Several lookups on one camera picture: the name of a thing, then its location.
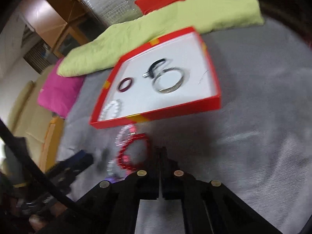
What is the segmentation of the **light green folded quilt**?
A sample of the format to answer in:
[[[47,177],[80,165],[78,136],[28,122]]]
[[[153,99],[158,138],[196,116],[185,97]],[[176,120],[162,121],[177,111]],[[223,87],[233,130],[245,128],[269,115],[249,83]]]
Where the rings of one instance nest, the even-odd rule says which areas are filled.
[[[76,77],[113,67],[141,45],[193,27],[198,33],[262,25],[258,0],[185,0],[174,2],[132,21],[113,24],[93,41],[72,49],[57,74]]]

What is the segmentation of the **beige sofa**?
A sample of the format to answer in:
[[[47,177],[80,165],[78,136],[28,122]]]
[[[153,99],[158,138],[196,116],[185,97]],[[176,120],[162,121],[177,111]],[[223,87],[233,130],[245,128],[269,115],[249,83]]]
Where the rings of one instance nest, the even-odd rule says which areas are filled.
[[[39,166],[39,159],[52,112],[41,107],[38,95],[54,66],[46,68],[36,81],[28,81],[15,100],[8,117],[7,127],[16,137],[24,137],[31,159]]]

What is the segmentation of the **magenta cushion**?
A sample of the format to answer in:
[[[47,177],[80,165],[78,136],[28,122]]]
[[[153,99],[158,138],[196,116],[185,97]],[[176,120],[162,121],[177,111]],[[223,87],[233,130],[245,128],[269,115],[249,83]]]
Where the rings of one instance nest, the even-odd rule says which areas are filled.
[[[41,107],[62,118],[67,118],[78,98],[85,76],[62,77],[58,75],[57,70],[62,61],[63,58],[59,59],[49,73],[40,89],[37,102]]]

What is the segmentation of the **orange box lid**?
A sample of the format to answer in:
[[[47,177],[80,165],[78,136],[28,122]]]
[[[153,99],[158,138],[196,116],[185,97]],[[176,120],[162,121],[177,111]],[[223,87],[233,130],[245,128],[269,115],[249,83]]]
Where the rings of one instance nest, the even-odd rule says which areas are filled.
[[[46,172],[56,163],[58,147],[63,134],[64,120],[60,117],[53,117],[49,123],[41,156],[39,169]]]

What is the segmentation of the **dark red bangle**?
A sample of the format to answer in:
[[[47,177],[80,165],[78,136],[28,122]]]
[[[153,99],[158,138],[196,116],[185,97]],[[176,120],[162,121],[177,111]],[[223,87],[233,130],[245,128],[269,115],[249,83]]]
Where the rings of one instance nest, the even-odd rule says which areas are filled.
[[[122,79],[118,84],[117,90],[119,92],[128,91],[129,88],[131,88],[133,81],[134,81],[134,79],[131,77],[126,77],[126,78]]]

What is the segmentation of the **black hair clip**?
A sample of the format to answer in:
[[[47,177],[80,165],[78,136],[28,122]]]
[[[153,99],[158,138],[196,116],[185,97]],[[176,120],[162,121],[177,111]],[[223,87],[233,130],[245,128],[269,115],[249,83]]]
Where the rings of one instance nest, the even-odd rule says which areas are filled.
[[[159,68],[162,65],[165,65],[166,63],[171,62],[171,59],[167,59],[167,58],[162,58],[159,59],[155,62],[153,62],[153,64],[151,64],[147,70],[147,72],[145,72],[142,77],[143,78],[151,78],[154,79],[155,78],[155,73],[157,68]]]

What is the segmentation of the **silver bangle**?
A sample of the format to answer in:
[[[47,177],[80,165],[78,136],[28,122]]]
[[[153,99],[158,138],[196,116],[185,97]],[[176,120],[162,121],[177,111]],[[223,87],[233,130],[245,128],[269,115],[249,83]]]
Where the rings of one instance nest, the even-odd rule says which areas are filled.
[[[185,72],[178,67],[165,68],[152,80],[153,89],[161,94],[168,94],[179,89],[185,79]]]

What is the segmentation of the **grey blanket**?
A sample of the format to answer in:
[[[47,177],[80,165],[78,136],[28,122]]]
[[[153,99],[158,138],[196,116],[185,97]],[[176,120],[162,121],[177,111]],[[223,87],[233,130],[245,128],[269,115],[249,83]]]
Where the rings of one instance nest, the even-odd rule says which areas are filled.
[[[183,170],[220,180],[282,233],[299,233],[311,216],[311,0],[259,3],[263,26],[202,35],[222,108],[138,127]],[[104,179],[117,152],[118,128],[88,124],[110,72],[86,77],[66,119],[57,160],[82,149],[95,158],[73,184],[74,200]],[[181,213],[178,201],[143,201],[135,233],[183,233]]]

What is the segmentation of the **wooden cabinet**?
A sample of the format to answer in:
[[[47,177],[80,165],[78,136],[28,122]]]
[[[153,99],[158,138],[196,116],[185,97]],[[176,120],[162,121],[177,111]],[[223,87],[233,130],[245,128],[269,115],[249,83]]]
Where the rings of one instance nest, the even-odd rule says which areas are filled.
[[[78,0],[22,0],[20,12],[34,31],[50,47],[50,52],[61,58],[59,51],[68,36],[78,45],[90,39],[78,28],[88,18],[86,9]]]

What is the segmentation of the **red shallow gift box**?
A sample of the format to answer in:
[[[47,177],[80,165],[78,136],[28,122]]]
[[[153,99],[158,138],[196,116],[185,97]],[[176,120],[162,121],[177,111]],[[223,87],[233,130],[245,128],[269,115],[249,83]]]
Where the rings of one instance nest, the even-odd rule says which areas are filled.
[[[122,56],[104,82],[89,123],[104,129],[220,107],[221,89],[208,48],[187,27]]]

